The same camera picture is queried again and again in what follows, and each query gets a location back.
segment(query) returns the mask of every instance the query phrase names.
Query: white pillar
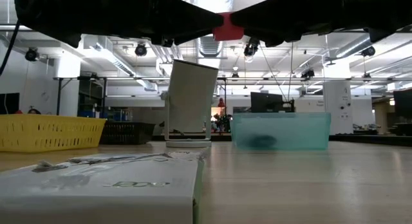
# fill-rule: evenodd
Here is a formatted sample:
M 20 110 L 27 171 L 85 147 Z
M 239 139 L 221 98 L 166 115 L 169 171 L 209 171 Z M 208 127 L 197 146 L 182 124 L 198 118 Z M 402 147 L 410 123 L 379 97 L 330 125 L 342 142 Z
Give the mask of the white pillar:
M 338 62 L 324 68 L 325 77 L 349 78 L 349 62 Z M 330 134 L 352 134 L 352 101 L 350 81 L 329 81 L 323 84 L 325 111 L 331 114 Z
M 65 52 L 55 61 L 57 77 L 80 76 L 80 59 L 71 53 Z M 77 117 L 79 103 L 79 81 L 72 80 L 61 90 L 60 115 Z

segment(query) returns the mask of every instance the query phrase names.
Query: translucent teal plastic bin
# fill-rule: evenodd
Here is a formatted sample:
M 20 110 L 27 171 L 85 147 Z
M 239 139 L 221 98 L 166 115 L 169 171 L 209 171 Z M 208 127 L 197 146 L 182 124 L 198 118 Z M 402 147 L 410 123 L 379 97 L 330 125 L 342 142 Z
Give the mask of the translucent teal plastic bin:
M 232 142 L 247 150 L 326 150 L 329 113 L 234 114 Z

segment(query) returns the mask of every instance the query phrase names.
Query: plastic bin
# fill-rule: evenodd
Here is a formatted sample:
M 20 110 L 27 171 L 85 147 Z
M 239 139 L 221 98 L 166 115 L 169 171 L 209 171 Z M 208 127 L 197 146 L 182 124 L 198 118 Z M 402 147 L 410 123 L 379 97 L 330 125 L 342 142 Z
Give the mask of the plastic bin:
M 248 150 L 325 150 L 329 113 L 234 114 L 232 141 Z
M 100 144 L 139 145 L 148 143 L 155 124 L 140 122 L 108 122 L 104 126 Z
M 39 153 L 98 147 L 105 121 L 54 115 L 0 115 L 0 151 Z

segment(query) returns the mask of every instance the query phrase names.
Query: computer monitor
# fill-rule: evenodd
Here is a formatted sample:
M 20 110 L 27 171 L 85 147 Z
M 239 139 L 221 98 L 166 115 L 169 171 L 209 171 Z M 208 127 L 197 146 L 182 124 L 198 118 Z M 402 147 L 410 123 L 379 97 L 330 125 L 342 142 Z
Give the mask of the computer monitor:
M 19 110 L 20 93 L 0 94 L 0 115 L 14 114 Z
M 403 89 L 393 92 L 395 99 L 395 113 L 398 117 L 412 118 L 412 89 Z
M 252 113 L 277 113 L 283 110 L 282 95 L 250 92 Z

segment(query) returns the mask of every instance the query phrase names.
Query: black plastic crate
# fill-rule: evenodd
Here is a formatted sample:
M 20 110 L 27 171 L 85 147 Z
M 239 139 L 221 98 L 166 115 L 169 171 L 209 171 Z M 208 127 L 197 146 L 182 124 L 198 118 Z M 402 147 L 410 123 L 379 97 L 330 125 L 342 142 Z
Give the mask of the black plastic crate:
M 106 122 L 100 144 L 139 145 L 148 143 L 155 124 L 140 122 Z

